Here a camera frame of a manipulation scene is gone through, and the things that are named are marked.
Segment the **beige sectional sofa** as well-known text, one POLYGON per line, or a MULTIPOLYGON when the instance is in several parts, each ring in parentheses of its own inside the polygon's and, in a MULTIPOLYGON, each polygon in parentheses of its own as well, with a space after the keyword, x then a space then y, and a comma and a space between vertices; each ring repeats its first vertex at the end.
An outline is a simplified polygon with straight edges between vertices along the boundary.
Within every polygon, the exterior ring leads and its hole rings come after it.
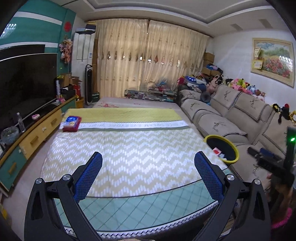
POLYGON ((217 88, 209 103, 201 94, 183 89, 179 106, 203 137, 219 135, 231 141, 239 152, 239 160, 230 169, 243 181, 267 180, 267 171, 260 168, 247 149, 264 148, 284 158, 287 151, 287 129, 291 120, 281 118, 267 103, 225 85, 217 88))

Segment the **red blue tissue pack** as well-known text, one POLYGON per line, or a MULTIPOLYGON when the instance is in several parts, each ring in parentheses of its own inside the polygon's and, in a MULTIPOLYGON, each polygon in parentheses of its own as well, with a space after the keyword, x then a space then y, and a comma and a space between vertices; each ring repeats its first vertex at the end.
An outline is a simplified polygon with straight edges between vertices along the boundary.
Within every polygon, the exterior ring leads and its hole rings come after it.
POLYGON ((62 132, 77 132, 82 118, 80 116, 69 116, 60 124, 62 132))

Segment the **yellow rimmed dark trash bin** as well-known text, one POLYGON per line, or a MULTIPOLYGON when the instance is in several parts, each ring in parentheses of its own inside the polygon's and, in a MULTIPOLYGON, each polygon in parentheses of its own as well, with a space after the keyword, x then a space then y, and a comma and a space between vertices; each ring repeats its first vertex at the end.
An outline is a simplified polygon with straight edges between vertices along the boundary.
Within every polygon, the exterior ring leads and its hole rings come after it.
POLYGON ((204 142, 212 149, 213 153, 227 165, 239 160, 239 151, 236 146, 226 138, 219 135, 208 135, 204 142))

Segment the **clear water bottle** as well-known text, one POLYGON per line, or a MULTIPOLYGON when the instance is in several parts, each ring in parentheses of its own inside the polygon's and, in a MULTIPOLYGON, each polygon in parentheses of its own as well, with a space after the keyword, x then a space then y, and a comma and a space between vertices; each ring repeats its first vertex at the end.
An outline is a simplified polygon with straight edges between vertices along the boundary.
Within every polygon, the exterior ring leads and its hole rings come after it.
POLYGON ((20 128, 20 131, 22 133, 24 133, 26 131, 26 129, 25 129, 25 125, 23 123, 23 119, 22 119, 20 113, 16 113, 16 115, 17 115, 17 118, 18 118, 18 126, 20 128))

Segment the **black television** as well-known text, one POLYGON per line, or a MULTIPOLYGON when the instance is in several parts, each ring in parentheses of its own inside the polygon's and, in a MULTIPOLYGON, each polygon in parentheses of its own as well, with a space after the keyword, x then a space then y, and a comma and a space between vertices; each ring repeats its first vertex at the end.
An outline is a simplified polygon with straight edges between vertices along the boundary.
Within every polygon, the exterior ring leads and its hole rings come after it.
POLYGON ((1 49, 1 130, 56 98, 57 57, 42 45, 1 49))

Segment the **glass ashtray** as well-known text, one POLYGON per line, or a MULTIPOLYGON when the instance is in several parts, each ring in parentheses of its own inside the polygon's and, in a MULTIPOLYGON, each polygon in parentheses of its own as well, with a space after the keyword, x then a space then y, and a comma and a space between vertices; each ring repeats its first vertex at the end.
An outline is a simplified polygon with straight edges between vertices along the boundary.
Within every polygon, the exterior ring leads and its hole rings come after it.
POLYGON ((6 145, 11 145, 17 140, 18 136, 18 128, 15 126, 11 126, 1 132, 1 141, 6 145))

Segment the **cardboard boxes stack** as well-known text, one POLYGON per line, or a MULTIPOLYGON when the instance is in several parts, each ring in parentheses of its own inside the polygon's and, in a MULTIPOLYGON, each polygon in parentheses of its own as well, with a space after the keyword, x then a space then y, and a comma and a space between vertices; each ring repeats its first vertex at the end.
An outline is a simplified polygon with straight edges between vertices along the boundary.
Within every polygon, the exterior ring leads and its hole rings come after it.
POLYGON ((223 74, 223 70, 214 64, 215 55, 211 53, 204 53, 203 56, 203 66, 202 73, 208 76, 221 76, 223 74))

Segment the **white air conditioner tower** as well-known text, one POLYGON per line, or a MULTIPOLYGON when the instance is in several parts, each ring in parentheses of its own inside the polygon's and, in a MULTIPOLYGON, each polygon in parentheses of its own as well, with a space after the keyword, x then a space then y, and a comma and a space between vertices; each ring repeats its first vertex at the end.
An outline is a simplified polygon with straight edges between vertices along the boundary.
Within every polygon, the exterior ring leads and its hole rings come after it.
POLYGON ((94 40, 93 31, 76 32, 72 46, 71 73, 73 77, 78 77, 78 86, 85 104, 85 66, 92 65, 94 40))

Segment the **patterned table cloth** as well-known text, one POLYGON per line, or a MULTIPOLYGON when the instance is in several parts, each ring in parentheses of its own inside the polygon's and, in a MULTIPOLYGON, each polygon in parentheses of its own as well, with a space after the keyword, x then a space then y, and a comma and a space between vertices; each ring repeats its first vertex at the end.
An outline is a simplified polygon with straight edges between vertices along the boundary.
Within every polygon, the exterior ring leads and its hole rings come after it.
POLYGON ((102 168, 79 205, 102 236, 162 232, 204 221, 215 208, 194 156, 202 151, 224 173, 228 168, 174 110, 69 109, 66 115, 82 118, 79 129, 58 132, 41 176, 58 180, 99 152, 102 168))

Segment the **framed flower painting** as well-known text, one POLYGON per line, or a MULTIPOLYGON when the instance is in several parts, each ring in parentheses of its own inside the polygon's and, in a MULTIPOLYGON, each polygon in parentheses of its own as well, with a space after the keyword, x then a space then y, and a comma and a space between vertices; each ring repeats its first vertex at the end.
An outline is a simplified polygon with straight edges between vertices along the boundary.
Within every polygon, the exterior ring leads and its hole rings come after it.
POLYGON ((292 42, 271 38, 253 38, 252 47, 252 73, 294 87, 295 57, 292 42))

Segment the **beige curtain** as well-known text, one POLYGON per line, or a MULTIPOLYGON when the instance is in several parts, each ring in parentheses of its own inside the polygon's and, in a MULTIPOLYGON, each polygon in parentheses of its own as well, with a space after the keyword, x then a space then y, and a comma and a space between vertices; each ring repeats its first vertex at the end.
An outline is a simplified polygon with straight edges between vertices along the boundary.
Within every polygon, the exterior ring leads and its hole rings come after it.
POLYGON ((147 91, 160 82, 173 90, 181 76, 199 72, 209 36, 147 19, 96 22, 97 90, 123 97, 126 89, 147 91))

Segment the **plush toy pile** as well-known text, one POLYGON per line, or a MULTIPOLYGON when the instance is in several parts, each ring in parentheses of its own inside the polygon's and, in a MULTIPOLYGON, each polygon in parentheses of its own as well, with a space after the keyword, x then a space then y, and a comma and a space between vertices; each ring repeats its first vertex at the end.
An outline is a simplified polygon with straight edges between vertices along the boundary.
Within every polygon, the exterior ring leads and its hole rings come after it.
POLYGON ((266 94, 260 91, 255 85, 251 85, 250 83, 246 82, 243 78, 239 79, 225 79, 225 85, 228 87, 244 92, 246 94, 252 95, 254 97, 262 97, 265 98, 266 94))

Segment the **floral floor rug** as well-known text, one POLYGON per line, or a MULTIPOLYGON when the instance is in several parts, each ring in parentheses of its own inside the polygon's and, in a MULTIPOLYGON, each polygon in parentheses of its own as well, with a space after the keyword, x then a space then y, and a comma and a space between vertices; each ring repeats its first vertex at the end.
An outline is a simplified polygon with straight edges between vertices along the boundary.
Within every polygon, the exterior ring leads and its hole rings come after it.
POLYGON ((176 103, 114 97, 103 97, 97 103, 94 104, 93 108, 169 108, 175 110, 180 109, 180 107, 176 103))

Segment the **black yellow plush toy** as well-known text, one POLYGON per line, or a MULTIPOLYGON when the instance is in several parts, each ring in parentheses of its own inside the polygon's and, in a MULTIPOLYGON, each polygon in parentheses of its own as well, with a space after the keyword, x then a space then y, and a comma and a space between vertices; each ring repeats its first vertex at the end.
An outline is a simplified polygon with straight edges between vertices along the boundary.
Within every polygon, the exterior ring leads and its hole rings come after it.
POLYGON ((282 118, 284 118, 285 120, 291 121, 295 126, 295 111, 290 112, 290 106, 288 103, 286 103, 283 107, 280 107, 277 103, 274 103, 272 108, 276 113, 279 113, 279 124, 281 124, 282 118))

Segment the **black tower fan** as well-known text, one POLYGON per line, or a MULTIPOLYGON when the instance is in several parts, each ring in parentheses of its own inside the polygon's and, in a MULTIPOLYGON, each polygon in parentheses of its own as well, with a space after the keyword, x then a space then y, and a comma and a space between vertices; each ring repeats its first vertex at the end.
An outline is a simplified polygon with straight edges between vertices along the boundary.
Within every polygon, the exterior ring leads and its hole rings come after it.
POLYGON ((85 101, 87 105, 92 104, 92 77, 92 65, 87 64, 85 66, 85 101))

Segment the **yellow green tv cabinet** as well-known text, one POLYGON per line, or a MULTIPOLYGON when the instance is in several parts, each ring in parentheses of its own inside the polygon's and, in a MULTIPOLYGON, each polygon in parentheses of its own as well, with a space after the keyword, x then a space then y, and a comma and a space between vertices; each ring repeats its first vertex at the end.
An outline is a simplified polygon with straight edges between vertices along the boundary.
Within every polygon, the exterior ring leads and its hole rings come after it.
POLYGON ((1 158, 1 193, 9 196, 17 176, 27 161, 49 135, 60 125, 63 115, 70 108, 76 108, 73 97, 39 118, 27 131, 8 148, 1 158))

